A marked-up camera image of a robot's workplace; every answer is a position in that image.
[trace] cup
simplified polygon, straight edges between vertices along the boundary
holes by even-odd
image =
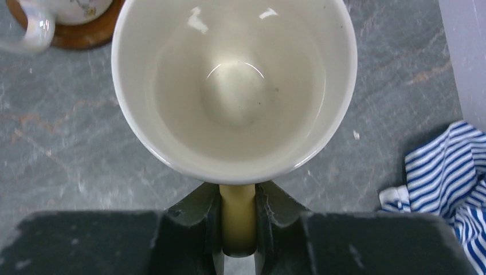
[[[254,247],[252,184],[326,145],[357,69],[342,0],[127,0],[111,60],[121,110],[145,147],[176,171],[222,184],[232,255]]]
[[[0,40],[0,50],[36,54],[49,47],[56,23],[73,26],[101,16],[113,0],[18,0],[27,16],[25,36],[17,42]]]

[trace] cup rim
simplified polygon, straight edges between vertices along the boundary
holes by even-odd
[[[351,17],[347,11],[347,8],[342,0],[334,0],[337,4],[337,9],[340,12],[341,17],[344,20],[343,23],[343,30],[346,32],[346,36],[350,42],[350,50],[348,51],[348,55],[350,56],[350,71],[347,78],[346,90],[344,91],[344,99],[341,102],[341,105],[338,109],[338,113],[335,116],[335,119],[331,123],[327,132],[319,139],[319,141],[310,148],[303,157],[295,159],[292,162],[289,162],[286,166],[282,166],[280,168],[268,170],[263,173],[259,173],[258,175],[248,175],[246,177],[236,177],[236,176],[227,176],[227,177],[218,177],[208,174],[202,170],[196,169],[188,169],[184,166],[179,165],[177,160],[171,159],[170,157],[166,156],[162,151],[158,150],[150,141],[149,138],[145,135],[145,133],[140,129],[138,124],[136,123],[134,116],[128,106],[126,97],[124,95],[122,85],[121,85],[121,76],[119,70],[119,37],[123,32],[123,27],[126,24],[126,18],[128,16],[128,12],[130,11],[131,6],[135,3],[136,0],[126,0],[125,4],[123,5],[121,12],[118,16],[115,25],[115,31],[113,33],[112,39],[112,51],[111,51],[111,69],[112,69],[112,79],[113,85],[115,87],[115,94],[117,100],[119,102],[121,112],[125,117],[128,125],[134,132],[135,136],[140,140],[140,142],[160,161],[162,161],[165,165],[169,166],[170,168],[174,169],[175,171],[180,172],[186,176],[190,176],[192,178],[202,180],[204,182],[216,183],[216,184],[228,184],[228,185],[243,185],[243,184],[254,184],[254,183],[261,183],[266,182],[268,180],[272,180],[287,174],[306,162],[312,159],[315,155],[317,155],[324,146],[331,140],[334,136],[335,132],[337,131],[339,125],[341,124],[344,116],[347,112],[347,109],[350,105],[352,94],[354,92],[355,84],[356,84],[356,76],[358,72],[358,49],[356,45],[356,37],[354,28],[352,25]]]

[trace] white speck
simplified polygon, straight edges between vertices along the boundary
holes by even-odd
[[[201,8],[200,7],[195,7],[191,10],[193,15],[189,17],[189,20],[187,24],[197,30],[199,30],[201,33],[205,34],[209,28],[204,24],[201,19],[198,17],[201,14]]]
[[[364,269],[365,265],[361,261],[361,254],[359,254],[358,250],[353,245],[349,245],[349,247],[350,253],[354,257],[354,261],[356,262],[356,264],[359,266],[359,268]]]
[[[24,269],[26,266],[30,265],[32,263],[32,260],[31,259],[28,259],[28,260],[25,260],[25,261],[18,261],[16,264],[15,264],[15,269],[16,270],[22,270]]]
[[[272,16],[272,15],[278,15],[276,11],[268,8],[264,13],[260,14],[260,18],[264,19],[266,17]]]
[[[359,133],[357,131],[352,130],[352,135],[354,136],[355,140],[359,140]]]

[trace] gray marble countertop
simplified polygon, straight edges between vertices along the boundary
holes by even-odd
[[[0,2],[0,37],[20,36]],[[359,58],[349,110],[321,153],[275,180],[314,211],[376,210],[379,191],[405,182],[404,155],[462,117],[437,1],[346,4]],[[0,53],[0,244],[34,211],[165,209],[200,184],[132,133],[110,51]],[[251,264],[230,261],[226,274]]]

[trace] round wooden tray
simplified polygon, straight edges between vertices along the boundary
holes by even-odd
[[[110,7],[99,18],[76,26],[56,24],[51,45],[63,49],[84,50],[110,42],[115,30],[116,19],[125,0],[113,0]],[[6,0],[13,17],[27,28],[27,17],[17,0]]]

